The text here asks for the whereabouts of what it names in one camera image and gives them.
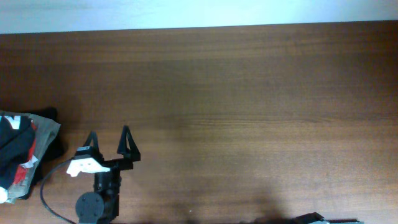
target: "brown surface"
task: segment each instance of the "brown surface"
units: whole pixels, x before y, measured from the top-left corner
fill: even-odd
[[[119,223],[397,223],[397,62],[398,22],[1,35],[0,104],[56,106],[62,160],[90,130],[116,157],[130,125]],[[76,220],[92,181],[55,175],[45,198]],[[61,223],[38,188],[0,222]]]

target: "pile of clothes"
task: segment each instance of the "pile of clothes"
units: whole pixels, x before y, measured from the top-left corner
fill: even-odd
[[[0,111],[0,203],[27,199],[43,178],[42,162],[63,154],[57,110]]]

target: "wire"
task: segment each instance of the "wire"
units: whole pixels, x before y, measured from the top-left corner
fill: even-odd
[[[71,220],[69,220],[69,219],[67,219],[67,218],[65,218],[65,217],[63,217],[63,216],[61,216],[61,215],[58,214],[57,212],[53,211],[53,210],[47,205],[47,203],[45,203],[45,200],[44,200],[44,198],[43,198],[43,188],[44,188],[45,181],[51,176],[52,173],[54,173],[57,169],[63,167],[64,165],[68,164],[71,160],[72,160],[72,159],[68,159],[67,161],[65,161],[65,162],[63,162],[63,163],[58,164],[56,167],[54,167],[54,168],[43,178],[42,184],[40,185],[40,199],[42,200],[42,203],[43,203],[44,207],[45,207],[51,214],[55,215],[57,218],[59,218],[59,219],[61,219],[61,220],[63,220],[63,221],[66,221],[66,222],[71,223],[71,224],[76,224],[75,222],[73,222],[73,221],[71,221]]]

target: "gray fabric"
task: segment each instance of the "gray fabric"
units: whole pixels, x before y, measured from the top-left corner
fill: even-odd
[[[6,111],[0,111],[0,114],[14,116],[14,115],[23,115],[32,119],[33,123],[36,125],[36,147],[33,155],[38,159],[37,162],[34,163],[34,166],[28,170],[26,173],[25,179],[21,181],[17,185],[12,185],[8,189],[8,197],[7,202],[13,203],[15,199],[21,196],[24,196],[28,193],[30,183],[32,182],[33,175],[40,161],[42,160],[44,153],[46,152],[49,144],[55,139],[60,129],[61,124],[56,123],[55,121],[43,118],[41,116],[37,116],[29,113],[12,113]]]

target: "white wall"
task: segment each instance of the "white wall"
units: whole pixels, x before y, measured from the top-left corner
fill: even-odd
[[[0,33],[398,19],[398,0],[0,0]]]

